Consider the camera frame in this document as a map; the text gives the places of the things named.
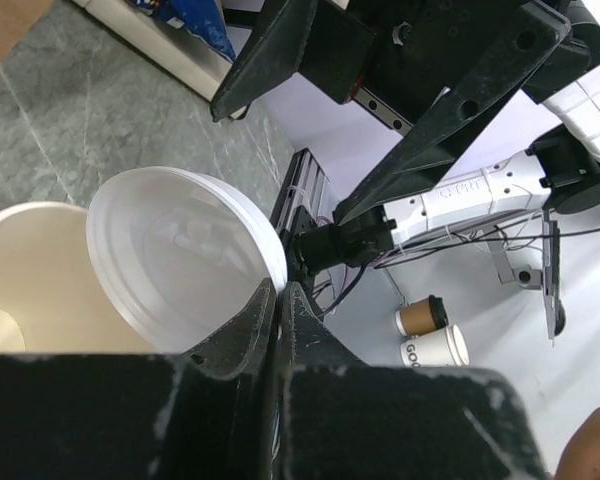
person's arm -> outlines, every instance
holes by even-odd
[[[600,480],[600,408],[571,437],[554,480]]]

brown cardboard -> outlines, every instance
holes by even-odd
[[[0,0],[0,61],[53,0]]]

coffee cup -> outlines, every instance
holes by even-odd
[[[469,351],[457,325],[410,338],[400,353],[407,367],[469,365]]]
[[[449,325],[444,303],[434,295],[401,308],[396,312],[395,321],[405,337],[426,335]]]

gray marble surface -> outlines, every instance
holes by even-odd
[[[204,100],[66,0],[0,65],[0,210],[87,206],[113,175],[169,165],[221,178],[269,214],[291,154],[260,104],[212,123]]]

translucent plastic lid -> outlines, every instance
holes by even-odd
[[[89,256],[125,320],[162,352],[183,352],[237,314],[264,278],[287,281],[262,212],[226,183],[183,170],[124,172],[95,195]]]

